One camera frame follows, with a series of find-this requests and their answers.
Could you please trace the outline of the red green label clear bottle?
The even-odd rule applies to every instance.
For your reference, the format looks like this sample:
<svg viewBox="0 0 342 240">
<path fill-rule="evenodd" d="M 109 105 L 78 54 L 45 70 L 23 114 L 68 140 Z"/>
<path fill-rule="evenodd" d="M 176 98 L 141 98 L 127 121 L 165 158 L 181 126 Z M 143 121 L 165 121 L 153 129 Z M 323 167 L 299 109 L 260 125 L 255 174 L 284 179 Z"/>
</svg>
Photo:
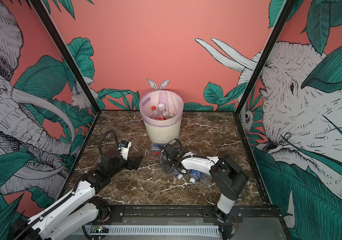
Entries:
<svg viewBox="0 0 342 240">
<path fill-rule="evenodd" d="M 162 116 L 163 120 L 167 120 L 167 119 L 169 118 L 169 115 L 170 115 L 170 114 L 169 114 L 169 112 L 167 111 L 165 104 L 160 103 L 160 104 L 158 105 L 158 110 L 159 110 L 159 113 L 160 113 L 160 115 Z"/>
</svg>

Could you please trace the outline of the long clear bottle blue label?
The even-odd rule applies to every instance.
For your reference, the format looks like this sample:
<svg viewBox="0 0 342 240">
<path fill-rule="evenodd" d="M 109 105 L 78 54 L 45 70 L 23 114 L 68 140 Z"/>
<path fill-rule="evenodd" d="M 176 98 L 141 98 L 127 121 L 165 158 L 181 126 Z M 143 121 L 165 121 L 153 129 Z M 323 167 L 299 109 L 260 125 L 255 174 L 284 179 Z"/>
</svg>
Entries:
<svg viewBox="0 0 342 240">
<path fill-rule="evenodd" d="M 179 169 L 172 170 L 172 175 L 176 180 L 182 180 L 186 173 L 187 173 L 186 170 L 179 170 Z"/>
</svg>

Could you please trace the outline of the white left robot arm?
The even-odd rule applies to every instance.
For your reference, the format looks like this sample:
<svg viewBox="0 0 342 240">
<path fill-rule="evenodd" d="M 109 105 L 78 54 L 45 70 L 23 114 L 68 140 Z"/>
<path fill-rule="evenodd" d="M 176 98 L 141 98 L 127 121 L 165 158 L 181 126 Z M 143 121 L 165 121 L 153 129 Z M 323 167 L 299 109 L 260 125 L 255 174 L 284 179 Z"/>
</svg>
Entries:
<svg viewBox="0 0 342 240">
<path fill-rule="evenodd" d="M 10 227 L 9 240 L 59 240 L 83 225 L 105 223 L 112 216 L 108 201 L 97 196 L 122 170 L 137 170 L 143 156 L 127 157 L 108 150 L 94 168 L 81 175 L 71 191 L 29 220 L 17 220 Z"/>
</svg>

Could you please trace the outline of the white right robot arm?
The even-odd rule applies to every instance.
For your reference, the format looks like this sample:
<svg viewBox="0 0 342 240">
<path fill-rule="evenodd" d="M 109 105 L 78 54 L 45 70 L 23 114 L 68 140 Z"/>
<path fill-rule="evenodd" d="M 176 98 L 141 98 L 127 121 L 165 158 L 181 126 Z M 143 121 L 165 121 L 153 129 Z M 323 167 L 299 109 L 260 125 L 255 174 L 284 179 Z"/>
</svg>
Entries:
<svg viewBox="0 0 342 240">
<path fill-rule="evenodd" d="M 230 155 L 202 156 L 186 152 L 183 148 L 178 149 L 171 144 L 158 144 L 158 148 L 166 174 L 172 174 L 178 180 L 189 175 L 191 184 L 207 176 L 221 191 L 216 205 L 217 211 L 225 215 L 231 212 L 249 181 L 249 176 Z"/>
</svg>

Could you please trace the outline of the red label cola bottle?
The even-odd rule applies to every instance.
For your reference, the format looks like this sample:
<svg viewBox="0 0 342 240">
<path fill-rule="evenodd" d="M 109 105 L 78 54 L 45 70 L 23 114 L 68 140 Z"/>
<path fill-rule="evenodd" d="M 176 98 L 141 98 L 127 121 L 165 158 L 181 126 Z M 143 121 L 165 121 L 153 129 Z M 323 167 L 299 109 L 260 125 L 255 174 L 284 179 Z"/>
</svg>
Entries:
<svg viewBox="0 0 342 240">
<path fill-rule="evenodd" d="M 164 117 L 157 109 L 157 107 L 152 106 L 151 107 L 151 114 L 150 114 L 150 118 L 153 120 L 157 120 L 157 121 L 164 121 L 167 120 L 167 117 Z"/>
</svg>

